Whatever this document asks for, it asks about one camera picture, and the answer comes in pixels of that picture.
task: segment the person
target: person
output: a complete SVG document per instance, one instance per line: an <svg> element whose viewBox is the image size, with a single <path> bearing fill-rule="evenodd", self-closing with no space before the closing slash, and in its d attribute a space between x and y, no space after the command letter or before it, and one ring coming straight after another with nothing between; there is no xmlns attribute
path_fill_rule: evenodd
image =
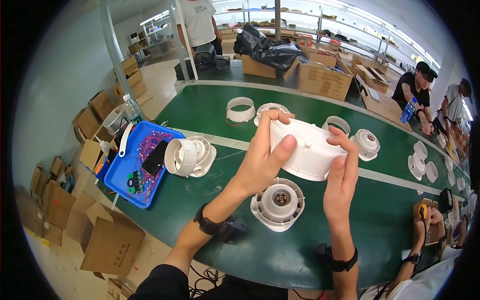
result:
<svg viewBox="0 0 480 300"><path fill-rule="evenodd" d="M426 135L433 132L429 87L433 79L437 77L437 73L430 69L427 63L420 61L415 68L415 74L407 72L400 77L392 96L402 110L413 97L417 99L415 116L420 120L421 131Z"/></svg>
<svg viewBox="0 0 480 300"><path fill-rule="evenodd" d="M223 191L204 207L203 217L211 222L220 223L249 195L264 191L277 176L297 145L292 135L283 138L270 153L270 122L279 120L289 124L293 114L284 114L279 110L262 112L255 136L252 138L245 158L235 176ZM328 175L324 193L323 207L331 231L331 249L335 261L354 261L356 248L353 245L348 219L350 203L358 179L358 146L348 139L341 129L329 127L333 134L327 139L331 145L339 145L348 152L348 156L336 157ZM189 221L180 232L175 246L163 264L156 266L147 279L138 287L130 300L188 299L188 273L195 253L204 246L212 235L206 234L195 219ZM333 283L338 299L357 298L358 262L351 269L333 272ZM215 287L196 299L275 299L287 300L286 289L282 297L267 295L261 298L245 286L236 285L234 280Z"/></svg>
<svg viewBox="0 0 480 300"><path fill-rule="evenodd" d="M411 261L404 261L400 272L391 284L384 286L382 290L379 286L370 287L361 296L360 300L371 299L433 299L440 291L445 281L452 272L456 258L461 254L461 248L464 245L467 235L467 221L462 217L458 224L459 238L455 249L446 245L444 217L435 208L427 209L427 220L425 227L423 221L418 216L414 221L413 247L408 254L412 257L420 253L425 231L428 232L430 226L437 226L438 233L443 237L440 241L439 251L437 253L439 261L429 268L418 272L412 277L414 264Z"/></svg>
<svg viewBox="0 0 480 300"><path fill-rule="evenodd" d="M451 84L445 92L442 108L439 109L437 117L433 120L435 128L447 136L450 136L450 124L456 124L457 119L462 116L463 97L472 96L470 82L462 78L460 84Z"/></svg>
<svg viewBox="0 0 480 300"><path fill-rule="evenodd" d="M176 9L175 18L177 19L177 28L180 36L180 42L187 48L185 36L180 25L180 18L185 23L188 41L195 56L198 46L212 44L217 55L223 55L222 51L222 35L216 27L213 15L216 13L215 8L209 0L180 0L181 14Z"/></svg>

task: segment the blue plastic tray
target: blue plastic tray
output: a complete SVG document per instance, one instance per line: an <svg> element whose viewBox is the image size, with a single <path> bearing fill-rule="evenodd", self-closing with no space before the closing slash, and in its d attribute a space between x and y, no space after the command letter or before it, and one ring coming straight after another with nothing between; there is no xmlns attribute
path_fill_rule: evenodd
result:
<svg viewBox="0 0 480 300"><path fill-rule="evenodd" d="M119 155L117 155L113 159L113 162L108 169L104 179L104 183L106 186L117 192L123 198L127 199L130 203L142 209L147 209L152 203L152 199L158 188L160 180L162 179L163 174L166 170L166 168L163 166L163 168L158 171L160 172L160 175L154 185L149 187L148 197L145 195L145 192L135 194L130 194L128 192L128 175L134 171L141 171L137 167L137 157L139 156L138 147L151 131L170 133L173 135L173 138L176 139L184 138L181 132L168 129L147 121L139 122L128 137L127 146L125 147L125 156L120 157Z"/></svg>

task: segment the smartphone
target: smartphone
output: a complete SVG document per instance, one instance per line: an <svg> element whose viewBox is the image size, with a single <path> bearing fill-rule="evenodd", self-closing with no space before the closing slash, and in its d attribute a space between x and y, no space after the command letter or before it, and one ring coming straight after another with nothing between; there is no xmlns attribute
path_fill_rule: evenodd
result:
<svg viewBox="0 0 480 300"><path fill-rule="evenodd" d="M144 169L148 174L155 175L155 173L157 173L158 170L163 166L165 160L165 149L167 148L167 145L168 142L161 141L142 163L142 169Z"/></svg>

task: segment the tray of wires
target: tray of wires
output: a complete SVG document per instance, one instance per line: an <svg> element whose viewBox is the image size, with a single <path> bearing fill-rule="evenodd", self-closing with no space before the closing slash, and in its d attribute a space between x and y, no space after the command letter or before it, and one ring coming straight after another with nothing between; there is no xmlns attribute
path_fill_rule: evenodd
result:
<svg viewBox="0 0 480 300"><path fill-rule="evenodd" d="M105 175L105 185L130 203L147 209L166 170L162 157L165 145L182 138L178 131L148 121L139 122L128 136L125 155L113 159ZM156 156L154 164L146 167L144 162L152 162L153 156Z"/></svg>

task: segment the plastic water bottle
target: plastic water bottle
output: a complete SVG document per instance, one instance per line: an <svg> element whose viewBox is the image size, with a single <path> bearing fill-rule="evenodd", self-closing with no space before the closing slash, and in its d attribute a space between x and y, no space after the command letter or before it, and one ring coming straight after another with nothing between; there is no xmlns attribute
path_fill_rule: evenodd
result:
<svg viewBox="0 0 480 300"><path fill-rule="evenodd" d="M138 122L143 121L142 111L140 110L140 107L138 107L137 103L130 97L130 94L123 96L123 101L125 101L125 108L129 114L130 122L132 122L134 125L137 125Z"/></svg>
<svg viewBox="0 0 480 300"><path fill-rule="evenodd" d="M400 121L402 123L407 124L408 120L411 118L413 115L413 112L415 111L415 106L417 105L417 99L413 97L413 99L407 103L407 106L405 106L405 109L402 112L402 115L400 116Z"/></svg>

